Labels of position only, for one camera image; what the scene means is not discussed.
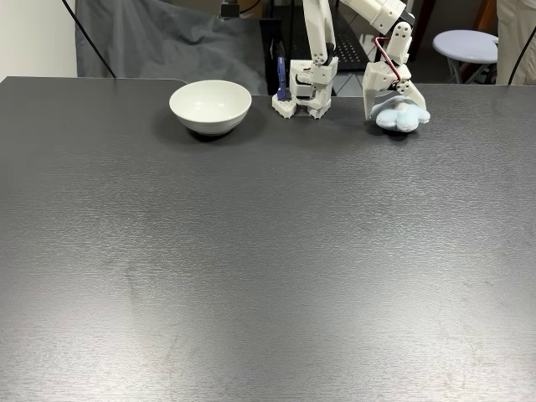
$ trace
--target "gray curtain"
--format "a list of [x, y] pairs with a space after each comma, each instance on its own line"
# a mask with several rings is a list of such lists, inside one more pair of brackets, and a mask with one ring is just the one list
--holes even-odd
[[[259, 21], [161, 0], [77, 0], [76, 15], [117, 77], [229, 80], [267, 93]], [[80, 77], [108, 76], [78, 29], [76, 54]]]

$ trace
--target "white wall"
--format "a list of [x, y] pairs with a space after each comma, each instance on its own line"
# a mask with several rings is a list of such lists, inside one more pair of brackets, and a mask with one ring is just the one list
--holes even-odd
[[76, 77], [75, 23], [61, 0], [0, 0], [0, 81], [8, 75]]

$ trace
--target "red wire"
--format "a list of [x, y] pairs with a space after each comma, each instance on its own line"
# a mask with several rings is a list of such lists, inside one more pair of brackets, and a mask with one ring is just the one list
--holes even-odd
[[397, 81], [393, 81], [393, 84], [395, 82], [400, 82], [402, 79], [400, 78], [400, 74], [399, 72], [396, 70], [396, 68], [394, 67], [393, 65], [393, 62], [390, 60], [390, 58], [387, 56], [387, 54], [385, 53], [384, 51], [384, 48], [382, 48], [378, 41], [379, 40], [389, 40], [390, 38], [388, 37], [384, 37], [384, 36], [375, 36], [374, 37], [374, 44], [376, 45], [376, 47], [378, 48], [379, 52], [384, 56], [384, 59], [385, 59], [385, 62], [389, 65], [389, 67], [393, 70], [394, 74], [396, 75], [396, 78], [398, 78]]

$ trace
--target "black cable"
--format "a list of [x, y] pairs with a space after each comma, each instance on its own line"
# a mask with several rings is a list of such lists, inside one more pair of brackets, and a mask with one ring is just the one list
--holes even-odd
[[260, 3], [260, 0], [257, 0], [257, 2], [256, 2], [254, 5], [252, 5], [251, 7], [248, 7], [248, 8], [247, 8], [246, 10], [244, 10], [244, 11], [240, 11], [240, 14], [247, 13], [248, 11], [250, 11], [250, 10], [252, 10], [253, 8], [257, 7], [257, 6], [259, 5], [259, 3]]
[[522, 51], [521, 54], [519, 55], [519, 58], [518, 58], [518, 61], [517, 61], [516, 65], [513, 66], [512, 75], [510, 75], [510, 80], [508, 81], [508, 85], [511, 85], [511, 84], [512, 84], [513, 77], [516, 75], [516, 71], [518, 70], [519, 63], [521, 63], [521, 60], [523, 59], [523, 56], [525, 55], [525, 52], [526, 52], [527, 49], [528, 49], [528, 46], [529, 46], [530, 43], [532, 42], [533, 37], [534, 37], [534, 34], [536, 34], [536, 27], [534, 27], [533, 32], [532, 32], [532, 33], [530, 34], [530, 36], [528, 37], [528, 41], [527, 41], [527, 43], [525, 44], [525, 47], [523, 48], [523, 51]]
[[290, 26], [290, 34], [289, 34], [289, 44], [288, 44], [288, 69], [291, 68], [291, 60], [292, 60], [292, 54], [294, 53], [294, 7], [296, 6], [296, 2], [294, 0], [291, 0], [291, 26]]
[[91, 47], [93, 48], [93, 50], [95, 51], [95, 53], [97, 53], [97, 56], [99, 56], [99, 59], [100, 61], [102, 62], [103, 65], [106, 66], [106, 68], [108, 69], [108, 71], [110, 72], [111, 76], [114, 77], [114, 78], [117, 78], [116, 75], [114, 74], [114, 72], [111, 70], [110, 66], [108, 65], [108, 63], [106, 63], [106, 60], [104, 60], [104, 58], [102, 57], [101, 53], [99, 52], [99, 50], [96, 48], [96, 46], [93, 44], [93, 41], [90, 39], [89, 35], [87, 34], [87, 32], [85, 31], [84, 27], [82, 26], [82, 24], [80, 23], [80, 21], [78, 20], [78, 18], [75, 16], [75, 13], [73, 13], [73, 10], [70, 9], [69, 7], [69, 4], [67, 4], [67, 2], [65, 0], [61, 0], [64, 4], [64, 6], [67, 8], [67, 11], [69, 11], [69, 14], [70, 16], [74, 19], [74, 21], [76, 22], [76, 25], [78, 26], [78, 28], [80, 28], [80, 31], [82, 31], [82, 34], [85, 36], [85, 38], [87, 39], [87, 41], [90, 43]]

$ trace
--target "person's leg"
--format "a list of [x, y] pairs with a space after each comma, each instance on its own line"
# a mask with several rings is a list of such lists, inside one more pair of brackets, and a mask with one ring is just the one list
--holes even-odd
[[[527, 6], [522, 0], [497, 0], [497, 15], [499, 18], [497, 83], [505, 85], [536, 25], [536, 8]], [[536, 85], [536, 38], [528, 46], [513, 78], [513, 84]]]

